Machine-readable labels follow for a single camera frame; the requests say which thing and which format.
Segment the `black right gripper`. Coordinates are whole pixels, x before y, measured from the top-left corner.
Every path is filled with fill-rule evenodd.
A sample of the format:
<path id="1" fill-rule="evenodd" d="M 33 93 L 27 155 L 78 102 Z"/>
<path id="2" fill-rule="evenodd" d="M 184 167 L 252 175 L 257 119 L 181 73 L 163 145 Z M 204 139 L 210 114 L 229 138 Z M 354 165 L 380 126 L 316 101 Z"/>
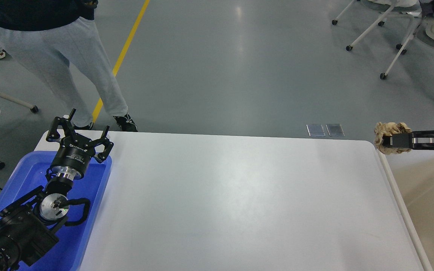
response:
<path id="1" fill-rule="evenodd" d="M 387 148 L 434 150 L 434 130 L 384 135 L 382 139 L 381 145 Z"/>

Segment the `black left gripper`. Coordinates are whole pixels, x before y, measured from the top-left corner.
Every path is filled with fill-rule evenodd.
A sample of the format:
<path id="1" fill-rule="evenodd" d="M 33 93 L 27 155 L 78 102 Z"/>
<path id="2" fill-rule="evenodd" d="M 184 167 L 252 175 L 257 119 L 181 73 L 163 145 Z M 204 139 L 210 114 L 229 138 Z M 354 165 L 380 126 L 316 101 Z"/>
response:
<path id="1" fill-rule="evenodd" d="M 91 158 L 93 157 L 98 163 L 103 163 L 110 156 L 114 143 L 107 136 L 110 126 L 105 127 L 98 139 L 91 140 L 87 137 L 77 137 L 77 133 L 71 124 L 75 113 L 76 109 L 72 109 L 67 118 L 55 117 L 47 132 L 46 141 L 60 143 L 57 154 L 50 165 L 50 171 L 57 173 L 65 167 L 71 168 L 76 172 L 75 179 L 80 180 L 85 176 Z M 64 132 L 64 138 L 58 132 L 60 128 Z M 104 147 L 102 152 L 96 152 L 98 146 Z"/>

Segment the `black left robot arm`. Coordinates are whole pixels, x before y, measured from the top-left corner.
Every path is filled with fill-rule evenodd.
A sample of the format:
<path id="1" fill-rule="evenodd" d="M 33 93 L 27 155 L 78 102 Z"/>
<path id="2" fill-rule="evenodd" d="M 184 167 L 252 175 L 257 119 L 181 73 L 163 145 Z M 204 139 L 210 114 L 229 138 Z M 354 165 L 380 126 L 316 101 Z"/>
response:
<path id="1" fill-rule="evenodd" d="M 46 170 L 47 184 L 38 186 L 0 211 L 0 271 L 16 271 L 20 262 L 35 264 L 59 242 L 62 227 L 83 224 L 90 215 L 91 200 L 69 199 L 74 181 L 81 180 L 92 158 L 103 163 L 114 144 L 107 126 L 97 139 L 76 132 L 70 115 L 55 117 L 46 141 L 59 149 Z"/>

